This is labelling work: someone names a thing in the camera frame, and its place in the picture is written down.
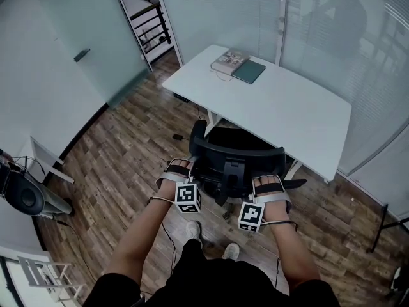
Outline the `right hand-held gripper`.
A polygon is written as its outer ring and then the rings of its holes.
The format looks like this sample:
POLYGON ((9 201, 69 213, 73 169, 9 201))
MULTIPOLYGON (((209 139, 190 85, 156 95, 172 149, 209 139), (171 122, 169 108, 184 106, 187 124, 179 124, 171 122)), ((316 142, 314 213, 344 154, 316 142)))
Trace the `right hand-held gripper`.
POLYGON ((261 226, 283 223, 282 221, 263 220, 265 205, 267 203, 285 201, 287 214, 292 207, 291 200, 282 181, 280 184, 267 184, 255 187, 254 179, 255 178, 252 179, 252 191, 249 195, 249 200, 243 201, 238 217, 238 228, 249 232, 259 232, 261 226))

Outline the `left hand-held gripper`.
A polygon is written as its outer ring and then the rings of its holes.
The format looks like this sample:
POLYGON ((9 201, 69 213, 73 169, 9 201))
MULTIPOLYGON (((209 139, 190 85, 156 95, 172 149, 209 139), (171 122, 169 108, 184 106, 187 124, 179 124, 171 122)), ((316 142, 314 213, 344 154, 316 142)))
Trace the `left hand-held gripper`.
POLYGON ((174 203, 181 213, 200 213, 201 211, 201 196, 199 193, 198 182, 193 176, 193 166, 196 158, 185 159, 192 162, 192 168, 187 169, 180 166, 172 165, 174 158, 166 167, 164 172, 156 180, 158 189, 161 188, 164 180, 170 181, 175 185, 174 203))

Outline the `person's right hand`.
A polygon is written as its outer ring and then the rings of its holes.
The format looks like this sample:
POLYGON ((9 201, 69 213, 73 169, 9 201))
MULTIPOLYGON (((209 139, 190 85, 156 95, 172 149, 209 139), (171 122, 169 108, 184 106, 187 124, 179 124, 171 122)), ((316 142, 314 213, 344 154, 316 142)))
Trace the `person's right hand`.
POLYGON ((259 187, 267 184, 280 184, 281 180, 276 175, 262 176, 254 179, 254 186, 259 187))

